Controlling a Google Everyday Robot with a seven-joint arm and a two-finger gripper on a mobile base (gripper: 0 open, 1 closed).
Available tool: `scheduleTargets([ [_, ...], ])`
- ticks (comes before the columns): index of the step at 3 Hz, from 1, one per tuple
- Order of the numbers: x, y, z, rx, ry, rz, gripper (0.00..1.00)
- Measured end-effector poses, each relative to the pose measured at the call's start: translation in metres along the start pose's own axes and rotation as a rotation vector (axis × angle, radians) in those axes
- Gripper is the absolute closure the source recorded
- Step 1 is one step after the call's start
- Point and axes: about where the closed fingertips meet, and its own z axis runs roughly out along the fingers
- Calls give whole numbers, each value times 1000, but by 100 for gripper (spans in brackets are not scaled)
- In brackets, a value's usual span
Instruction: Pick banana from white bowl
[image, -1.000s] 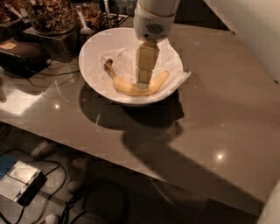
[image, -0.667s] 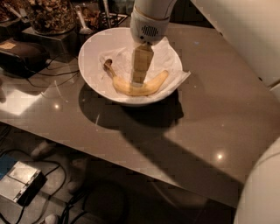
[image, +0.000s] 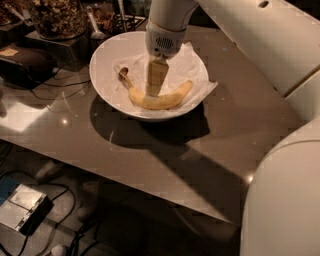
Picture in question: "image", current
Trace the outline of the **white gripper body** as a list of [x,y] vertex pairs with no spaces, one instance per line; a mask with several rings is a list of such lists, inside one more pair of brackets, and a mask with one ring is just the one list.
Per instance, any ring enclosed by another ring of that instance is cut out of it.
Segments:
[[186,31],[170,31],[161,28],[151,19],[146,26],[145,44],[151,56],[162,59],[171,59],[181,49]]

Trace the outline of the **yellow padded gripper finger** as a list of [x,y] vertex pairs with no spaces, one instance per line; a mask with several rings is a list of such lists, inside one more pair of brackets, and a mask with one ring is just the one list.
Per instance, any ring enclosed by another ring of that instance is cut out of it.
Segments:
[[161,58],[150,59],[147,65],[147,87],[148,96],[156,97],[159,95],[164,80],[167,76],[169,66]]

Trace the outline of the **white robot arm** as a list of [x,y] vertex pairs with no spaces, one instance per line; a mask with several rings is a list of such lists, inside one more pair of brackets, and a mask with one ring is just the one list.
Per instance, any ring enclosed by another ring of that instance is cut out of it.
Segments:
[[242,215],[240,256],[320,256],[320,23],[287,0],[152,0],[146,47],[160,58],[180,50],[201,7],[256,66],[266,86],[259,115],[287,107],[301,126],[261,160]]

